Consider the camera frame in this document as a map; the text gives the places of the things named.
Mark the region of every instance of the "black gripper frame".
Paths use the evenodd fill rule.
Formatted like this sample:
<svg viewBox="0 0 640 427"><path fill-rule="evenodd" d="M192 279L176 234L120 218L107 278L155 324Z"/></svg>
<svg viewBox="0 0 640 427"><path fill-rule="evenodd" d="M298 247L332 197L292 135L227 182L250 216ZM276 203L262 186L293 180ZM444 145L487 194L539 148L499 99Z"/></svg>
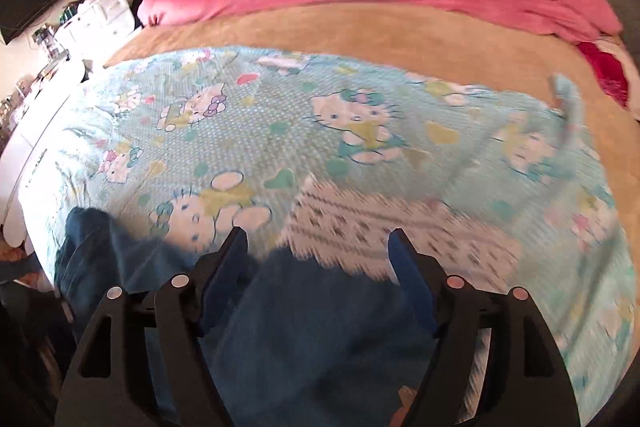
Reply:
<svg viewBox="0 0 640 427"><path fill-rule="evenodd" d="M157 292L111 289L72 360L56 427L174 425L158 415L145 328L158 330L180 425L232 427L197 337L222 317L244 273L247 246L244 231L234 228L218 252L204 255L186 277L173 277ZM492 334L478 412L459 425L579 427L564 363L526 291L489 293L450 278L433 257L418 254L400 229L390 234L388 253L418 322L438 339L403 427L456 424L481 328Z"/></svg>

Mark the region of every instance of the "screw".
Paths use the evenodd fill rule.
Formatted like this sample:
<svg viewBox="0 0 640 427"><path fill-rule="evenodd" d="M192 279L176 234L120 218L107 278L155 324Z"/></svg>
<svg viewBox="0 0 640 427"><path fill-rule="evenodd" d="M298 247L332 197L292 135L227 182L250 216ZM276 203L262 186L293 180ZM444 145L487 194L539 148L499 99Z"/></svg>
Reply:
<svg viewBox="0 0 640 427"><path fill-rule="evenodd" d="M457 275L452 275L447 279L447 286L450 288L455 288L459 290L462 286L465 285L465 280L462 277L458 277Z"/></svg>
<svg viewBox="0 0 640 427"><path fill-rule="evenodd" d="M176 275L173 279L171 279L171 286L174 288L183 288L189 284L189 278L181 273L180 275Z"/></svg>
<svg viewBox="0 0 640 427"><path fill-rule="evenodd" d="M113 288L109 288L107 292L107 298L111 299L112 301L113 299L117 299L121 295L122 295L122 288L120 288L120 286L114 286Z"/></svg>
<svg viewBox="0 0 640 427"><path fill-rule="evenodd" d="M513 296L518 301L526 301L529 298L529 292L524 288L517 287L513 289Z"/></svg>

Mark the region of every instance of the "dresser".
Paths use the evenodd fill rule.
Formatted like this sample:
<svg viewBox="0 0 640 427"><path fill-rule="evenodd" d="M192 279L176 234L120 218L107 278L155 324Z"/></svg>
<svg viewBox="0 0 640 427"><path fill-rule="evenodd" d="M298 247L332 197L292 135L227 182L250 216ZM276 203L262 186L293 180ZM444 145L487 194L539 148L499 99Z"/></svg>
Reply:
<svg viewBox="0 0 640 427"><path fill-rule="evenodd" d="M127 0L87 0L56 32L73 57L101 66L134 35L136 22Z"/></svg>
<svg viewBox="0 0 640 427"><path fill-rule="evenodd" d="M0 156L2 235L11 247L19 247L25 243L27 253L31 253L33 248L28 241L22 208L18 202L18 185L21 177L28 170L26 166L33 164L34 156L42 153L42 147L39 145L41 145L41 138L47 134L49 123L71 92L82 82L85 73L82 60L72 58L63 62L56 74L33 100Z"/></svg>

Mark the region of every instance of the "hello kitty print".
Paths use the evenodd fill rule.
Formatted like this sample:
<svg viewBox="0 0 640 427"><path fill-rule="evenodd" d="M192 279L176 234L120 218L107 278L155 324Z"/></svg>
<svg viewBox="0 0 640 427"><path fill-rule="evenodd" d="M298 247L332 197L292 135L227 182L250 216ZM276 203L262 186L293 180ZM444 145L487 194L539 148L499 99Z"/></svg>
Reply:
<svg viewBox="0 0 640 427"><path fill-rule="evenodd" d="M204 87L191 98L178 98L174 103L162 108L156 129L171 132L212 118L226 109L226 96L222 89L225 84Z"/></svg>
<svg viewBox="0 0 640 427"><path fill-rule="evenodd" d="M338 156L356 163L374 165L402 155L404 140L386 127L398 111L378 92L344 89L311 99L314 119L330 129L342 131Z"/></svg>
<svg viewBox="0 0 640 427"><path fill-rule="evenodd" d="M374 279L393 278L383 239L405 227L457 273L530 289L588 411L625 367L636 286L579 93L554 82L559 108L331 55L232 46L124 62L69 98L20 200L52 277L78 205L185 252L238 225L256 257L289 238ZM340 198L309 190L311 175Z"/></svg>
<svg viewBox="0 0 640 427"><path fill-rule="evenodd" d="M103 173L110 183L126 183L129 171L137 165L142 153L140 147L129 147L127 144L107 150L102 155L97 173Z"/></svg>
<svg viewBox="0 0 640 427"><path fill-rule="evenodd" d="M152 233L188 251L202 253L217 233L233 227L255 232L271 220L268 206L254 203L255 192L242 172L221 172L210 188L180 190L149 213Z"/></svg>

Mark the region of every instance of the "hello kitty character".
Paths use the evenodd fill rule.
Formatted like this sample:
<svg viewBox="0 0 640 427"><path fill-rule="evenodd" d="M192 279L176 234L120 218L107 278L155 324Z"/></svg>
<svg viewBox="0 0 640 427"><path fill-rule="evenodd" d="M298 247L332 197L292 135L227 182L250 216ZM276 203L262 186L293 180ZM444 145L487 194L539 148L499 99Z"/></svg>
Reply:
<svg viewBox="0 0 640 427"><path fill-rule="evenodd" d="M211 50L189 50L180 56L182 67L194 66L211 58Z"/></svg>
<svg viewBox="0 0 640 427"><path fill-rule="evenodd" d="M200 192L182 190L149 214L152 233L188 251L201 253L212 245L217 232L233 227L255 232L271 220L267 206L255 204L255 193L242 172L222 172L210 188Z"/></svg>
<svg viewBox="0 0 640 427"><path fill-rule="evenodd" d="M123 114L134 110L140 105L142 95L138 91L140 86L132 86L127 92L123 92L116 97L114 103L116 105L114 114Z"/></svg>
<svg viewBox="0 0 640 427"><path fill-rule="evenodd" d="M593 243L600 244L609 237L618 223L618 211L608 189L596 186L582 189L578 196L580 210L574 214L572 232L578 238L580 249L586 251Z"/></svg>
<svg viewBox="0 0 640 427"><path fill-rule="evenodd" d="M601 313L598 323L613 341L611 349L614 353L623 349L632 331L633 320L634 304L627 297L617 299Z"/></svg>
<svg viewBox="0 0 640 427"><path fill-rule="evenodd" d="M140 147L133 147L122 153L116 150L105 151L98 174L104 172L107 181L111 183L126 183L129 171L138 163L142 152Z"/></svg>
<svg viewBox="0 0 640 427"><path fill-rule="evenodd" d="M256 60L257 64L272 71L277 71L281 76L298 74L306 68L309 58L301 53L276 53L265 55Z"/></svg>
<svg viewBox="0 0 640 427"><path fill-rule="evenodd" d="M171 132L176 127L186 127L223 112L226 109L223 87L223 83L205 87L191 98L179 98L163 108L156 129Z"/></svg>
<svg viewBox="0 0 640 427"><path fill-rule="evenodd" d="M311 98L314 119L320 125L343 131L338 146L340 158L372 165L401 156L404 140L391 134L386 124L394 118L392 106L378 92L345 89Z"/></svg>
<svg viewBox="0 0 640 427"><path fill-rule="evenodd" d="M482 86L462 86L454 82L447 82L437 76L421 76L417 73L407 73L412 84L424 86L424 90L431 96L446 102L452 107L463 107L469 104L470 96L487 96L489 90Z"/></svg>
<svg viewBox="0 0 640 427"><path fill-rule="evenodd" d="M144 73L148 67L153 63L153 58L144 58L142 60L137 61L137 63L131 68L131 73L140 74Z"/></svg>
<svg viewBox="0 0 640 427"><path fill-rule="evenodd" d="M515 112L510 116L507 126L493 136L495 140L504 143L507 164L530 180L545 185L554 178L570 177L571 172L564 171L561 165L553 163L558 150L548 143L544 134L524 132L526 121L526 112Z"/></svg>

